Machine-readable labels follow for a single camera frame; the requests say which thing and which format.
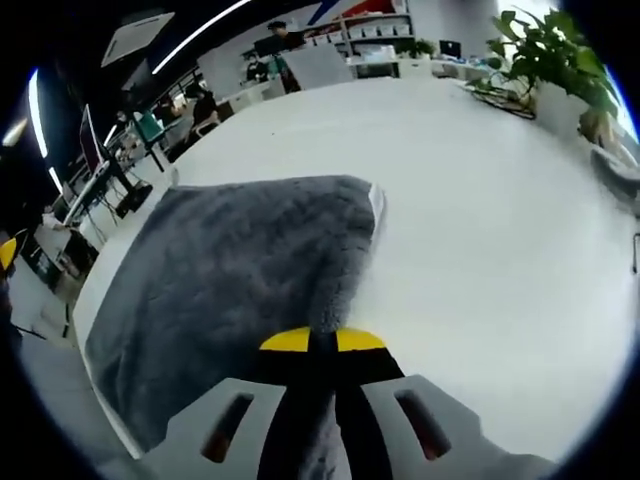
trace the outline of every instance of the gray towel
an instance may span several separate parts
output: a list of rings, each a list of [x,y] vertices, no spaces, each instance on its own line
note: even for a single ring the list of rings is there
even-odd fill
[[[375,226],[370,187],[340,176],[166,193],[86,345],[98,388],[143,449],[247,372],[267,338],[344,322]]]

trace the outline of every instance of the yellow stripe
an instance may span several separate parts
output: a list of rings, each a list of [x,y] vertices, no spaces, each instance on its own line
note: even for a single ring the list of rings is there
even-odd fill
[[[296,328],[274,335],[260,346],[260,350],[306,352],[309,348],[309,327]]]
[[[355,330],[353,328],[341,328],[336,332],[338,338],[338,351],[349,350],[373,350],[386,348],[382,340],[369,332]]]
[[[11,262],[13,261],[17,245],[18,242],[15,238],[12,238],[3,245],[0,245],[0,264],[2,264],[2,268],[5,270],[9,268],[9,265],[11,265]]]

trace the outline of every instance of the ceiling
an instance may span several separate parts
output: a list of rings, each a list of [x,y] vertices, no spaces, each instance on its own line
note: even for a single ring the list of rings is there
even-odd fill
[[[111,92],[119,89],[145,56],[152,66],[156,65],[184,38],[236,1],[113,0],[102,2],[100,8],[86,0],[52,0],[38,12],[29,11],[33,4],[17,5],[15,10],[3,14],[3,23],[10,27],[0,32],[3,45],[15,45],[5,54],[18,73],[9,79],[14,83],[10,88],[16,93],[22,91],[34,66],[49,66],[63,82],[75,86],[83,101],[112,104]],[[191,42],[161,71],[159,81],[167,84],[175,81],[195,66],[199,55],[256,24],[320,1],[253,0]],[[163,12],[175,12],[175,16],[147,50],[100,68],[118,27]],[[12,99],[5,96],[1,101],[4,107],[1,110],[6,112]]]

